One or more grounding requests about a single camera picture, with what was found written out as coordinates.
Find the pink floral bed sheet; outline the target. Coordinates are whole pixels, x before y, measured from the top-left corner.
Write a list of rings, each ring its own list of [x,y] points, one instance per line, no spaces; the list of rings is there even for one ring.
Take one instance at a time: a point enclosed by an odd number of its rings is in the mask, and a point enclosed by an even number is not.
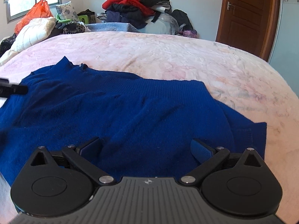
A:
[[[143,78],[198,80],[215,99],[254,122],[266,122],[265,160],[283,189],[277,212],[298,222],[298,96],[266,61],[221,43],[173,35],[87,32],[46,39],[1,66],[19,83],[67,57],[74,64]]]

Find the black backpack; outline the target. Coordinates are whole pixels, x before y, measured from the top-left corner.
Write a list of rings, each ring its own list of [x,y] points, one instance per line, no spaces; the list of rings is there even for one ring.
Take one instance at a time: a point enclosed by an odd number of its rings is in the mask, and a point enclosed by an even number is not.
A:
[[[187,13],[184,11],[178,9],[173,10],[171,16],[177,21],[181,31],[189,31],[194,29]]]

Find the blue knit sweater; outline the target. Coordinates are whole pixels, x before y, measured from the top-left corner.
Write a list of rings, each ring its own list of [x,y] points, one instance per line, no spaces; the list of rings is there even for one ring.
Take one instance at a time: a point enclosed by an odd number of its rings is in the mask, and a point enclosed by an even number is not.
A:
[[[200,163],[191,141],[263,156],[266,123],[254,123],[212,98],[200,81],[144,79],[97,71],[67,58],[32,72],[23,96],[1,107],[1,173],[12,184],[37,147],[58,151],[99,137],[90,161],[114,178],[180,178]]]

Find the blue folded blanket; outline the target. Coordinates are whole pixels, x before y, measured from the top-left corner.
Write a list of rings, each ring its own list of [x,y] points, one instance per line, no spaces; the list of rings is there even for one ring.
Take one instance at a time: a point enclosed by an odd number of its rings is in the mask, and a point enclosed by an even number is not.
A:
[[[86,26],[92,32],[116,31],[116,32],[139,33],[139,31],[130,23],[107,22],[107,23],[87,24]]]

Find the red garment on pile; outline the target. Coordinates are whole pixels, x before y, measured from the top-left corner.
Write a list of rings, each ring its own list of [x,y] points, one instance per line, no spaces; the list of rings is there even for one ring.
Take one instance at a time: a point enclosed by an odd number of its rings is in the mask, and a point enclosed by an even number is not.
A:
[[[129,5],[129,6],[137,7],[139,10],[141,10],[142,14],[145,17],[150,17],[150,16],[153,16],[155,14],[153,9],[143,5],[140,2],[140,0],[106,0],[102,4],[102,8],[104,10],[107,10],[112,4]]]

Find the dark clothes pile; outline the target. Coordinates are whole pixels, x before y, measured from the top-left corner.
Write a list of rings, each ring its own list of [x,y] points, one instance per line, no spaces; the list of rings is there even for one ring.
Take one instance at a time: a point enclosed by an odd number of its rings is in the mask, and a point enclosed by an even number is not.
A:
[[[171,11],[170,0],[105,0],[106,22],[129,23],[136,29],[146,27],[146,19],[155,23],[161,14]]]

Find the purple bag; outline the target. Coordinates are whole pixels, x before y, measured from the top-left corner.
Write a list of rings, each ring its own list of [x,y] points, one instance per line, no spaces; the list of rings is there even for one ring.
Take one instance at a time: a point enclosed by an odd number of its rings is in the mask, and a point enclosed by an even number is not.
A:
[[[196,30],[184,30],[182,35],[188,38],[198,38],[198,33]]]

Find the light blue bundled bedding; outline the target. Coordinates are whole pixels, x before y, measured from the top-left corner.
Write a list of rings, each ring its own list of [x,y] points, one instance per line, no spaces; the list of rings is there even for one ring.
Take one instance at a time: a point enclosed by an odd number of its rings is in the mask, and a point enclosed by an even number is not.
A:
[[[162,13],[155,22],[152,22],[153,17],[149,17],[145,22],[147,25],[138,29],[140,33],[149,34],[169,34],[175,35],[179,32],[179,25],[177,20],[169,14]]]

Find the floral grey cushion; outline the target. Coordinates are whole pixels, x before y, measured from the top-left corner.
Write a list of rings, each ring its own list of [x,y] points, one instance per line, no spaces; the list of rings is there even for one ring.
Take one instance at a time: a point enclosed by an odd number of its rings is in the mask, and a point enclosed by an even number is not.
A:
[[[79,17],[71,1],[56,5],[55,8],[60,20],[79,21]]]

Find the white quilted pillow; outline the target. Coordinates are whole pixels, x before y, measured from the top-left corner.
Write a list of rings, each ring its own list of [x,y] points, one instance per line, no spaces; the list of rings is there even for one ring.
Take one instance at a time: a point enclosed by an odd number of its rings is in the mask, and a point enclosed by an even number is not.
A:
[[[11,48],[1,56],[1,66],[27,48],[49,37],[56,24],[56,18],[35,18],[24,26],[16,36]]]

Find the orange plastic bag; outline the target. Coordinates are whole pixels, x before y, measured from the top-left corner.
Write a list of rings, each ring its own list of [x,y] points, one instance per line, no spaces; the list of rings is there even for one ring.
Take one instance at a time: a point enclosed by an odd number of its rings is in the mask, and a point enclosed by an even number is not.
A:
[[[50,10],[49,4],[46,0],[40,0],[36,3],[27,14],[17,23],[15,26],[15,34],[18,35],[21,29],[29,24],[29,22],[35,18],[48,18],[53,17],[53,14]]]

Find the leopard print garment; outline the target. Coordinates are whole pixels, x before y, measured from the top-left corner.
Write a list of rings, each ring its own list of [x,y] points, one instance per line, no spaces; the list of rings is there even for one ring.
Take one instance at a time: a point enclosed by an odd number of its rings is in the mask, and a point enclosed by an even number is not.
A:
[[[66,23],[62,30],[63,30],[63,34],[84,33],[85,26],[83,24],[80,24],[79,22],[73,21],[73,22]]]

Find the window with metal frame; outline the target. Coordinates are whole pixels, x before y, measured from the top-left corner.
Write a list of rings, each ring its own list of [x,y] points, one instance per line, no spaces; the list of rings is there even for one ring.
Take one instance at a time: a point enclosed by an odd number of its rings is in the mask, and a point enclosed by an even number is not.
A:
[[[23,17],[40,0],[8,0],[6,4],[7,23]],[[58,5],[61,0],[46,0],[50,7]]]

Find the brown wooden door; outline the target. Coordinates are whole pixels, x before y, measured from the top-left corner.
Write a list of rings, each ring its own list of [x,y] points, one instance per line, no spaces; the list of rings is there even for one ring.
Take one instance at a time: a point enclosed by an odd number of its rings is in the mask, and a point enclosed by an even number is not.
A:
[[[216,41],[267,61],[279,10],[280,0],[223,0]]]

